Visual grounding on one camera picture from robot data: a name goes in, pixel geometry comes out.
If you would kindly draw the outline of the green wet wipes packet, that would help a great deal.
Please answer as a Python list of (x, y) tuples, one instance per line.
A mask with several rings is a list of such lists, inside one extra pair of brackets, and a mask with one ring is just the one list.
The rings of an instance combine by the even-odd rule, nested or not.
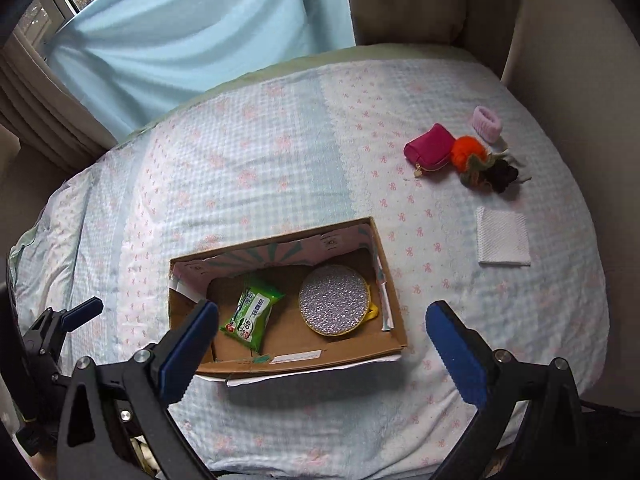
[(249, 275), (234, 312), (220, 330), (244, 347), (259, 352), (272, 309), (283, 298), (284, 293), (276, 286)]

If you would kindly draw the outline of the white cloth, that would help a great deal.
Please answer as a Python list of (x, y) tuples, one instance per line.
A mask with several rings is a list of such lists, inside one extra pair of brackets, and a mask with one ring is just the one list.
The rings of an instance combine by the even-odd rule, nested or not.
[(529, 266), (532, 263), (524, 214), (478, 207), (475, 218), (480, 264)]

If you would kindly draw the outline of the round glitter yellow-edged pad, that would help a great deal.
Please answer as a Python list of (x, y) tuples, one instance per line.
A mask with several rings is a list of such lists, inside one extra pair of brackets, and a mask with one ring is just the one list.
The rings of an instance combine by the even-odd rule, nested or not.
[(342, 264), (327, 264), (310, 272), (300, 286), (298, 307), (311, 330), (330, 338), (345, 336), (380, 313), (368, 282)]

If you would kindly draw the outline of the cardboard box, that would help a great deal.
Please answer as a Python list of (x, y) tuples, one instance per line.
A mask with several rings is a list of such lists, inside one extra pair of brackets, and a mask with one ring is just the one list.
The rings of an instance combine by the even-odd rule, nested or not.
[[(299, 311), (298, 296), (313, 270), (339, 264), (367, 283), (374, 317), (345, 335), (314, 332)], [(198, 374), (239, 386), (286, 375), (340, 370), (376, 361), (395, 361), (407, 335), (381, 237), (372, 218), (252, 240), (171, 260), (169, 325), (180, 327), (195, 306), (216, 304), (226, 324), (250, 278), (283, 292), (254, 351), (220, 328), (208, 330)]]

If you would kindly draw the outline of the black scrunchie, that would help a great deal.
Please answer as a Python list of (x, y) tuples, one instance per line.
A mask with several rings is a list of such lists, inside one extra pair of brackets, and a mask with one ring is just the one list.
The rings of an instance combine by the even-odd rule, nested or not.
[(506, 192), (514, 183), (521, 184), (528, 180), (529, 176), (502, 158), (495, 159), (491, 166), (480, 170), (480, 184), (497, 194)]

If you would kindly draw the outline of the orange pom-pom plush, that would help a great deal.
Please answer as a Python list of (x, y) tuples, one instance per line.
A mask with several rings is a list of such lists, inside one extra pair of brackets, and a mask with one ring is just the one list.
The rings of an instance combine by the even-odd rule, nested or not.
[(495, 165), (496, 158), (474, 136), (460, 136), (454, 140), (450, 162), (467, 188), (492, 188), (486, 172)]

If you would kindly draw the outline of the magenta zip pouch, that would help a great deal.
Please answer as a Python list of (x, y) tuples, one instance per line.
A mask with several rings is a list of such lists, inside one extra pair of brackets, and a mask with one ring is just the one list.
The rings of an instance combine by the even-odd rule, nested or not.
[(443, 125), (434, 124), (405, 145), (404, 156), (418, 178), (447, 166), (453, 145), (454, 136)]

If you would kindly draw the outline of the checkered floral bed quilt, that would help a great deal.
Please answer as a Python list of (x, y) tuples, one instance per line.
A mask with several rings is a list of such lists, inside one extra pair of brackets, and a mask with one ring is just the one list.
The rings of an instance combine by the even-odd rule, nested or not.
[[(471, 132), (493, 110), (529, 180), (477, 193), (455, 174), (418, 179), (405, 144), (431, 125)], [(478, 207), (524, 214), (532, 263), (480, 264)], [(432, 470), (473, 415), (424, 330), (448, 302), (493, 347), (601, 376), (608, 305), (582, 193), (529, 112), (480, 64), (444, 58), (331, 64), (235, 89), (108, 152), (51, 197), (12, 252), (17, 313), (90, 297), (103, 313), (62, 361), (120, 361), (168, 326), (169, 263), (277, 234), (372, 218), (408, 336), (399, 361), (229, 388), (195, 379), (172, 408), (209, 468), (364, 479)]]

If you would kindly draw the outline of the brown left curtain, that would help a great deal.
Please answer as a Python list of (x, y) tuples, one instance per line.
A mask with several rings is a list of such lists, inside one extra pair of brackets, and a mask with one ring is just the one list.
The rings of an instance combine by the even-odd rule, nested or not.
[(67, 172), (85, 169), (117, 144), (18, 29), (1, 48), (1, 125)]

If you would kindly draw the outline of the brown curtain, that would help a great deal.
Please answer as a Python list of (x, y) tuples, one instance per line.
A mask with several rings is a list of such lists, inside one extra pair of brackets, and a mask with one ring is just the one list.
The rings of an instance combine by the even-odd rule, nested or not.
[(18, 29), (1, 48), (1, 125), (67, 172), (85, 169), (117, 144)]
[(521, 0), (349, 0), (358, 46), (446, 44), (497, 76), (506, 67)]

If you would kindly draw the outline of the light blue hanging cloth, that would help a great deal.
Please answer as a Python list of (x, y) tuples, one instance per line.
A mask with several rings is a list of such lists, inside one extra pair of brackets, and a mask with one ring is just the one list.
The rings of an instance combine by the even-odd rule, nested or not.
[(218, 84), (354, 43), (348, 0), (96, 0), (46, 55), (122, 141)]

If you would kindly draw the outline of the green mattress sheet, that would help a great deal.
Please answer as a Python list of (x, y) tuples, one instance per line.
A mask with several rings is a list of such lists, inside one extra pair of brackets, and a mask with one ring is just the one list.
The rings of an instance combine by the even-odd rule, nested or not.
[(480, 64), (480, 61), (472, 55), (471, 52), (461, 48), (443, 46), (442, 44), (372, 44), (372, 46), (356, 46), (303, 56), (302, 58), (293, 58), (286, 62), (270, 65), (261, 70), (244, 74), (223, 84), (218, 84), (218, 86), (198, 96), (194, 96), (193, 99), (173, 108), (168, 113), (163, 114), (163, 116), (151, 120), (145, 126), (134, 130), (122, 143), (131, 142), (137, 136), (145, 134), (160, 122), (164, 122), (182, 110), (188, 110), (195, 105), (201, 104), (201, 102), (206, 102), (209, 99), (216, 98), (216, 96), (220, 94), (235, 89), (251, 86), (252, 84), (260, 84), (264, 81), (275, 80), (331, 64), (373, 60), (408, 60), (409, 58), (427, 58), (428, 60), (431, 58), (444, 58), (445, 60)]

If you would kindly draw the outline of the brown right curtain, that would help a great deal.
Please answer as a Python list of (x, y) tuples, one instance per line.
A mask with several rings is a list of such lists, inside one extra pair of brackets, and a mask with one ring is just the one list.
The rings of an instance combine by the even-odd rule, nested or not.
[(521, 0), (349, 0), (358, 46), (446, 44), (497, 76), (506, 67)]

